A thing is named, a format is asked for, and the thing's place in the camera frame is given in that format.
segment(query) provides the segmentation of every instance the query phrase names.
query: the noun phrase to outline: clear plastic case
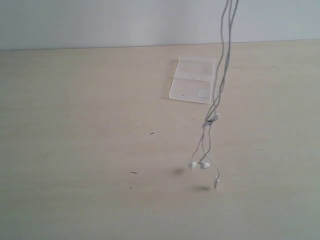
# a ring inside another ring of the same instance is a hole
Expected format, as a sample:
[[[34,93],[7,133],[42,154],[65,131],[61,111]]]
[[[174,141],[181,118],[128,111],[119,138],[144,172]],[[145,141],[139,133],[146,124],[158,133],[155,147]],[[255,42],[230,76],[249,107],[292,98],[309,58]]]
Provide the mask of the clear plastic case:
[[[212,102],[215,59],[181,56],[176,67],[169,98],[209,104]]]

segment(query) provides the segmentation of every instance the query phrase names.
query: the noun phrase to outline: light wood grain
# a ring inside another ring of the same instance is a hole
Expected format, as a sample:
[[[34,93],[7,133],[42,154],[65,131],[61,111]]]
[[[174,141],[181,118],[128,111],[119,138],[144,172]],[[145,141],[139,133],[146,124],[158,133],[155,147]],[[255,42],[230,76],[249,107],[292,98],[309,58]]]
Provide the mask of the light wood grain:
[[[320,41],[233,45],[215,190],[180,55],[220,45],[0,52],[0,239],[319,238]]]

